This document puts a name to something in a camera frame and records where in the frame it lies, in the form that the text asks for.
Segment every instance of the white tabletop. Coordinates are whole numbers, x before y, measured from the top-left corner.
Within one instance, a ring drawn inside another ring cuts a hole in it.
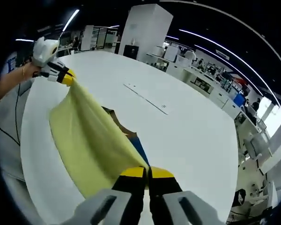
[[[114,109],[121,124],[137,132],[151,165],[172,172],[183,190],[201,197],[226,221],[237,184],[238,156],[234,122],[224,111],[176,78],[124,56],[83,52],[61,59],[102,106]],[[128,82],[165,103],[169,114],[123,85]],[[61,161],[48,121],[50,110],[67,92],[65,85],[37,78],[22,121],[24,177],[48,224],[70,218],[84,200]],[[147,203],[148,196],[140,224],[153,224]]]

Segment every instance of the yellow towel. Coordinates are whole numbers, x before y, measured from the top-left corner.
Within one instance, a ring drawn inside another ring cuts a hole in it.
[[[50,112],[50,127],[61,159],[87,198],[111,188],[122,171],[148,165],[111,116],[74,80]]]

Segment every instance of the black ceiling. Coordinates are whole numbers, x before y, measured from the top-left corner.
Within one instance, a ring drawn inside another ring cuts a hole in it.
[[[36,39],[42,34],[37,32],[38,29],[48,25],[65,24],[76,8],[81,11],[68,30],[82,29],[87,24],[100,26],[119,24],[121,31],[125,26],[131,6],[158,3],[174,16],[168,35],[178,37],[180,43],[190,47],[200,45],[212,52],[215,52],[215,49],[220,50],[230,56],[230,63],[249,77],[256,86],[267,89],[255,73],[233,55],[199,37],[181,32],[179,29],[200,34],[221,44],[246,61],[275,93],[281,95],[280,60],[261,38],[241,23],[214,10],[191,4],[152,0],[128,2],[127,4],[122,0],[111,2],[77,0],[71,6],[66,6],[64,1],[55,2],[44,9],[44,15],[47,15],[44,19],[38,20],[36,17],[28,21],[25,29],[19,35]],[[275,5],[262,0],[197,0],[197,2],[225,11],[245,22],[259,34],[264,35],[281,56],[281,3]]]

